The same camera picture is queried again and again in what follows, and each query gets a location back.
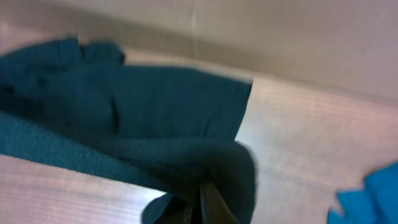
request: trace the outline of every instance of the beige wall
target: beige wall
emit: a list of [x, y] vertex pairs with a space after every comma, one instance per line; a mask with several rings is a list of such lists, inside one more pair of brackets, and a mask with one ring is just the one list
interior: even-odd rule
[[108, 37], [135, 47], [398, 103], [398, 1], [0, 2], [20, 22], [40, 21], [33, 23], [45, 27], [51, 23], [52, 27]]

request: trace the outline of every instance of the dark green garment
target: dark green garment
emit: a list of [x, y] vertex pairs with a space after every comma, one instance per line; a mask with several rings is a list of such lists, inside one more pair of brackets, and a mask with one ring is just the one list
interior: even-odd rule
[[[251, 85], [123, 58], [113, 44], [76, 39], [0, 58], [0, 110], [30, 121], [0, 114], [0, 153], [162, 190], [193, 208], [199, 184], [212, 181], [249, 223], [255, 168], [233, 139]], [[160, 201], [144, 222], [170, 203]]]

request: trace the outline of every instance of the blue cloth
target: blue cloth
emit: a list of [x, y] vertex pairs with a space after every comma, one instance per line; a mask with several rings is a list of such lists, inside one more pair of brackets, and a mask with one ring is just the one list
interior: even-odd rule
[[148, 224], [200, 210], [198, 187], [212, 182], [250, 223], [256, 168], [234, 138], [251, 84], [123, 59], [112, 43], [77, 39], [1, 57], [0, 154], [167, 192], [143, 213]]
[[344, 210], [330, 210], [328, 224], [397, 224], [398, 163], [365, 178], [365, 188], [338, 192]]

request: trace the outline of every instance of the blue garment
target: blue garment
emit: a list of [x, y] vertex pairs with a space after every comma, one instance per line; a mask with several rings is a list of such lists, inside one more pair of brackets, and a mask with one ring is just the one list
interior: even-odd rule
[[76, 39], [1, 57], [0, 154], [167, 192], [143, 213], [148, 224], [200, 211], [199, 186], [212, 182], [250, 223], [256, 169], [234, 138], [251, 84], [123, 59], [112, 43]]
[[338, 193], [344, 215], [331, 210], [328, 224], [397, 224], [398, 163], [365, 178], [365, 188]]

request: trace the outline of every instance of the wooden floor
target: wooden floor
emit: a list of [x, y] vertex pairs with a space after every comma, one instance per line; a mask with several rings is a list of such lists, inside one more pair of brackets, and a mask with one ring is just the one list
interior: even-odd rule
[[[28, 38], [18, 34], [30, 32]], [[0, 22], [0, 52], [50, 37]], [[132, 62], [190, 63], [128, 50]], [[277, 78], [254, 77], [237, 141], [259, 168], [253, 223], [319, 224], [338, 189], [398, 159], [398, 108]], [[151, 189], [0, 156], [0, 223], [139, 223]]]

